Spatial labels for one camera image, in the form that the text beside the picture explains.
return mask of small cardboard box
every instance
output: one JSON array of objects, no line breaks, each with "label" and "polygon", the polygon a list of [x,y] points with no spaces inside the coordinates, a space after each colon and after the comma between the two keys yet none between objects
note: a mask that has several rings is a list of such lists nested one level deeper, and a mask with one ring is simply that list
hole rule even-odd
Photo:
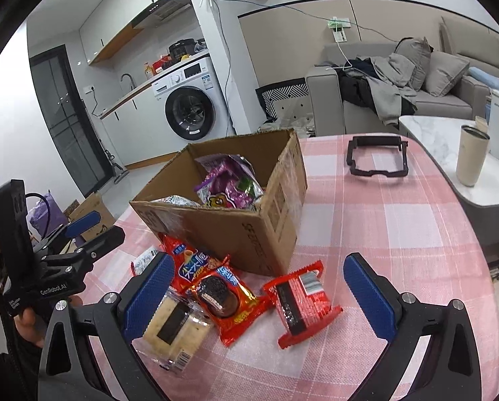
[{"label": "small cardboard box", "polygon": [[[199,202],[194,187],[207,172],[194,159],[216,153],[239,154],[253,165],[265,189],[257,211],[152,202],[173,194]],[[279,276],[292,258],[306,191],[298,137],[294,130],[280,130],[187,145],[131,205],[156,234],[169,234],[218,258],[230,254],[241,270]]]},{"label": "small cardboard box", "polygon": [[103,233],[116,222],[98,193],[90,194],[86,200],[69,215],[69,220],[75,221],[92,211],[97,211],[101,215],[101,221],[94,227],[89,228],[86,232],[80,234],[86,241],[90,241],[92,238]]}]

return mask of baseboard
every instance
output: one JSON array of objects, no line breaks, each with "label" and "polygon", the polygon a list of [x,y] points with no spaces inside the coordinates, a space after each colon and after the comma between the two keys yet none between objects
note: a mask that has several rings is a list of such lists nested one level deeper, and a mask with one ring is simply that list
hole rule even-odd
[{"label": "baseboard", "polygon": [[140,167],[152,166],[153,164],[165,163],[167,161],[170,161],[177,154],[178,152],[172,152],[161,156],[154,156],[153,158],[148,158],[147,160],[138,161],[132,164],[127,164],[125,167],[127,167],[128,170],[134,170],[134,169],[139,169]]}]

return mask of table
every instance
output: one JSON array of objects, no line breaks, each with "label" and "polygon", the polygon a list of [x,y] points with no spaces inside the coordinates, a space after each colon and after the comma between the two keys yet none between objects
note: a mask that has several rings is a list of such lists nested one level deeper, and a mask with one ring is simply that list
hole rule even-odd
[{"label": "table", "polygon": [[[344,312],[310,340],[280,350],[284,328],[275,310],[259,317],[230,348],[215,332],[177,378],[144,358],[159,385],[173,400],[347,400],[385,347],[376,338],[342,277],[342,263],[359,251],[399,292],[446,305],[466,305],[478,345],[483,399],[491,401],[499,382],[499,318],[482,251],[451,188],[414,141],[407,151],[405,178],[352,176],[345,164],[351,136],[301,141],[308,189],[291,270],[317,259],[324,263],[323,286]],[[401,165],[397,150],[356,150],[359,167]],[[95,263],[85,278],[85,303],[120,291],[130,278],[130,262],[157,242],[129,208],[117,224],[126,232],[118,249]],[[268,278],[246,274],[255,292]],[[428,339],[420,347],[397,389],[407,393]],[[94,343],[107,382],[114,386],[102,349]]]},{"label": "table", "polygon": [[[443,172],[458,196],[482,244],[499,242],[499,160],[487,154],[478,182],[467,187],[456,177],[459,139],[464,124],[474,121],[434,116],[402,116],[400,123]],[[492,268],[499,266],[495,262]]]}]

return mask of tablecloth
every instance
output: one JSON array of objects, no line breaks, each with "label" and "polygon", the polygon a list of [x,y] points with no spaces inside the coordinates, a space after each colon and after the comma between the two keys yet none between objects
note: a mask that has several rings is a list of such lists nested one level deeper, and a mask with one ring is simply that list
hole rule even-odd
[{"label": "tablecloth", "polygon": [[[344,312],[310,340],[281,350],[284,328],[275,310],[259,317],[226,348],[216,332],[206,339],[182,378],[146,366],[172,400],[347,400],[385,347],[374,335],[342,277],[342,263],[360,252],[376,273],[399,292],[446,305],[460,298],[469,313],[480,357],[483,400],[492,400],[499,381],[499,315],[486,261],[451,188],[422,147],[408,140],[406,178],[357,177],[345,162],[351,136],[301,141],[308,189],[291,270],[317,259],[323,286]],[[396,148],[358,149],[359,167],[396,170]],[[117,225],[125,243],[99,260],[87,275],[85,303],[120,291],[131,276],[130,262],[157,239],[129,207]],[[245,275],[258,291],[266,277]],[[421,338],[393,399],[411,385],[428,343]],[[98,342],[94,350],[109,383],[114,375]],[[123,399],[118,389],[116,397]]]}]

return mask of barcode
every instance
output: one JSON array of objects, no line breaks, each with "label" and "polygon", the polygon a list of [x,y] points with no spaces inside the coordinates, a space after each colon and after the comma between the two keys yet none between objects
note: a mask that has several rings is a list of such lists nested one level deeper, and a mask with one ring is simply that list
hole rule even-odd
[{"label": "barcode", "polygon": [[299,277],[301,284],[304,286],[305,295],[310,296],[324,290],[324,288],[322,288],[322,284],[320,283],[320,279],[316,277],[315,272],[300,274]]},{"label": "barcode", "polygon": [[174,367],[176,367],[179,371],[182,371],[186,365],[188,365],[191,358],[192,356],[187,355],[184,351],[181,351],[177,356],[177,359],[175,359]]}]

